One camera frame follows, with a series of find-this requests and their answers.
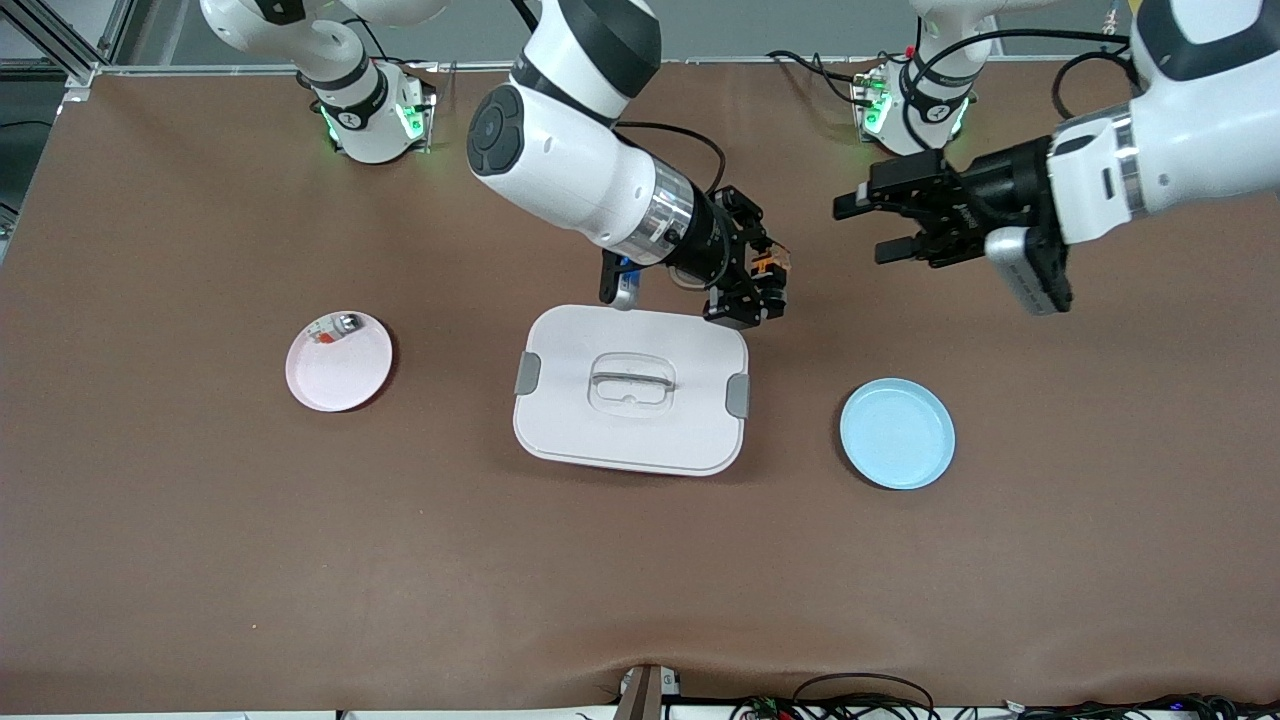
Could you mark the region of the white lidded storage box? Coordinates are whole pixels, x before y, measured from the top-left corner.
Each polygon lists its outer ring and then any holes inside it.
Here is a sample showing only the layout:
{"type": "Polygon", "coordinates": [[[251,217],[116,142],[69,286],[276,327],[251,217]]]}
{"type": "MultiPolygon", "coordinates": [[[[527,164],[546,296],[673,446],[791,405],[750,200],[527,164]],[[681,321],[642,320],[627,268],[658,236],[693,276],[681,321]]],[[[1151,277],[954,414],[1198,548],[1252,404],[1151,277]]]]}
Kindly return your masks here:
{"type": "Polygon", "coordinates": [[[739,457],[749,405],[739,331],[684,314],[559,305],[527,334],[513,430],[550,461],[710,477],[739,457]]]}

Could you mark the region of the light blue round plate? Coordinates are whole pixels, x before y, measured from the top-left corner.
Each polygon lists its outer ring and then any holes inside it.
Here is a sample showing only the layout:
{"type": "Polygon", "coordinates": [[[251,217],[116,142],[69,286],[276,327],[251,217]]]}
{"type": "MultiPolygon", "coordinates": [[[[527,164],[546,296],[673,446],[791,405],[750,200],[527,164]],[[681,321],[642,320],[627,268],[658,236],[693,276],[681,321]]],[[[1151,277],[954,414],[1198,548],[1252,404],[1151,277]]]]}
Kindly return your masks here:
{"type": "Polygon", "coordinates": [[[928,388],[902,378],[869,380],[846,398],[838,442],[852,468],[873,486],[922,489],[951,466],[954,420],[928,388]]]}

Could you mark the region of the pink round plate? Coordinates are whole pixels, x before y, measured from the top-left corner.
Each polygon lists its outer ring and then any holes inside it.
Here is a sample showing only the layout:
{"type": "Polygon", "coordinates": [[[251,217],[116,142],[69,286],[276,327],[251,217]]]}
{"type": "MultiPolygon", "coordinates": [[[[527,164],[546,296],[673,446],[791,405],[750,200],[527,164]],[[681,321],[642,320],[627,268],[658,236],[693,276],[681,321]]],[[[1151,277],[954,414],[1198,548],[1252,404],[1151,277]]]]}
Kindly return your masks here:
{"type": "Polygon", "coordinates": [[[364,406],[390,379],[396,363],[394,340],[379,319],[356,310],[335,313],[357,313],[364,328],[337,343],[316,345],[305,336],[306,325],[292,341],[284,361],[289,392],[320,413],[348,413],[364,406]]]}

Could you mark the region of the brown table mat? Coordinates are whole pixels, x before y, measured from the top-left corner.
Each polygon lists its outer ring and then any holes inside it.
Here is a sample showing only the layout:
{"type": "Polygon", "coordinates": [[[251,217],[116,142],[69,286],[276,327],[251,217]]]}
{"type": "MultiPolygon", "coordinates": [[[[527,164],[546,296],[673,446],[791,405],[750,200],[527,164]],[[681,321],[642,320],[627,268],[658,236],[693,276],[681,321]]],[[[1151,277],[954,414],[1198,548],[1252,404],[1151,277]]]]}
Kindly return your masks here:
{"type": "Polygon", "coordinates": [[[498,73],[434,143],[330,151],[284,76],[105,76],[55,120],[0,266],[0,714],[594,705],[826,673],[947,705],[1280,698],[1280,200],[1071,251],[1069,314],[984,263],[878,266],[913,224],[831,200],[876,160],[794,67],[667,65],[628,115],[703,132],[794,263],[746,333],[739,459],[547,462],[512,428],[531,323],[600,258],[472,178],[498,73]],[[390,379],[320,413],[294,337],[356,310],[390,379]],[[860,386],[954,420],[950,469],[845,457],[860,386]]]}

